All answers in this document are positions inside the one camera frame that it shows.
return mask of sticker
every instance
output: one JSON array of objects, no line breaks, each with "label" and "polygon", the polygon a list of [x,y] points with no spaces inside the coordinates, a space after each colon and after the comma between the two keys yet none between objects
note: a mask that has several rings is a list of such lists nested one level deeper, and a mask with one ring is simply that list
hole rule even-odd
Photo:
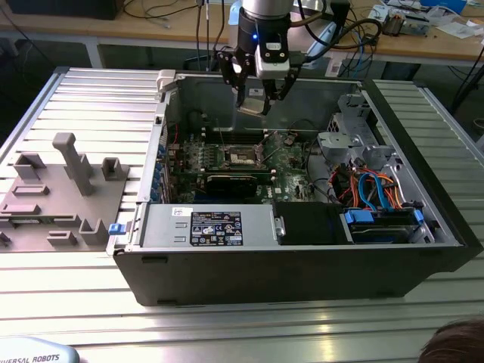
[{"label": "sticker", "polygon": [[172,208],[172,216],[175,216],[175,217],[189,217],[190,214],[193,211],[194,211],[193,208],[176,206],[176,207]]},{"label": "sticker", "polygon": [[196,247],[243,246],[240,212],[192,212],[190,241]]},{"label": "sticker", "polygon": [[250,97],[262,97],[264,95],[264,90],[262,88],[249,88]]}]

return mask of motherboard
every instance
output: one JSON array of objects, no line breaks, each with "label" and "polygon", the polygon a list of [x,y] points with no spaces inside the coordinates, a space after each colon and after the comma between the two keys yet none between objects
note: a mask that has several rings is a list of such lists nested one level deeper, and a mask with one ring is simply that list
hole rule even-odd
[{"label": "motherboard", "polygon": [[297,141],[295,135],[277,131],[249,138],[221,132],[207,137],[189,135],[169,149],[171,201],[314,200],[314,188],[304,169],[305,147],[307,143]]}]

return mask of green circuit board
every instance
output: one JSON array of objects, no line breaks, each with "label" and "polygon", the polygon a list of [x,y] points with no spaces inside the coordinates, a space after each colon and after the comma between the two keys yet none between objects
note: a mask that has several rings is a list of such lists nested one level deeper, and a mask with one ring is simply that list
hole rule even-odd
[{"label": "green circuit board", "polygon": [[172,202],[220,203],[206,195],[206,180],[209,175],[225,174],[257,180],[255,195],[245,198],[244,203],[314,200],[303,169],[303,146],[287,142],[287,135],[278,133],[262,147],[206,144],[199,138],[184,141],[172,155]]}]

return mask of red cable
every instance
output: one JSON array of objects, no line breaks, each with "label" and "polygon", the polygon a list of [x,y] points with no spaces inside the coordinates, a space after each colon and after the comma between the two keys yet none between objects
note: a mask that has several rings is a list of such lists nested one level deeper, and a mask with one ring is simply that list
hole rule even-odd
[{"label": "red cable", "polygon": [[173,144],[176,144],[178,141],[178,123],[175,124],[175,140],[173,141]]}]

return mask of power supply label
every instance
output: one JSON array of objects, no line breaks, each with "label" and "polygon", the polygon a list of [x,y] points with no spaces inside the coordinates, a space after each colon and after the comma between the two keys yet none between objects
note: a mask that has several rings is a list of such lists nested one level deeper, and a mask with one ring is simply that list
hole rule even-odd
[{"label": "power supply label", "polygon": [[240,212],[192,212],[190,243],[203,246],[242,246]]}]

